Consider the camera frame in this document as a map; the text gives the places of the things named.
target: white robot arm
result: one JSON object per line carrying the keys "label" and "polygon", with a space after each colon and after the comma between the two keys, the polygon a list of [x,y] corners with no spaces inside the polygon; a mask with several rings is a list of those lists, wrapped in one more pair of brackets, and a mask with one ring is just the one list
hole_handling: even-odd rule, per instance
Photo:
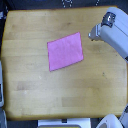
{"label": "white robot arm", "polygon": [[128,15],[122,10],[110,7],[102,23],[93,27],[89,38],[107,42],[128,63]]}
{"label": "white robot arm", "polygon": [[[91,40],[103,40],[112,46],[128,63],[128,15],[122,10],[110,7],[102,23],[89,33]],[[128,128],[128,105],[118,120],[113,114],[102,119],[97,128]]]}

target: pink cloth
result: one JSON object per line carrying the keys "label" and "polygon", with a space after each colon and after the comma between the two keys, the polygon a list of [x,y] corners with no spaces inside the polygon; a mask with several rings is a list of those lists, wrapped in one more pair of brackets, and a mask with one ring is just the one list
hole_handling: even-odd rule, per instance
{"label": "pink cloth", "polygon": [[49,70],[69,66],[83,60],[80,33],[48,42]]}

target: wooden tabletop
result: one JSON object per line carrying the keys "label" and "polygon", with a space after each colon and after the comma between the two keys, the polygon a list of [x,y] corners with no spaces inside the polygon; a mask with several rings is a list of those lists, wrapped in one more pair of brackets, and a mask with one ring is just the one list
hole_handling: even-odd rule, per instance
{"label": "wooden tabletop", "polygon": [[[119,54],[88,33],[108,7],[10,11],[1,61],[7,119],[121,115],[127,67]],[[49,72],[47,42],[80,32],[84,60]]]}

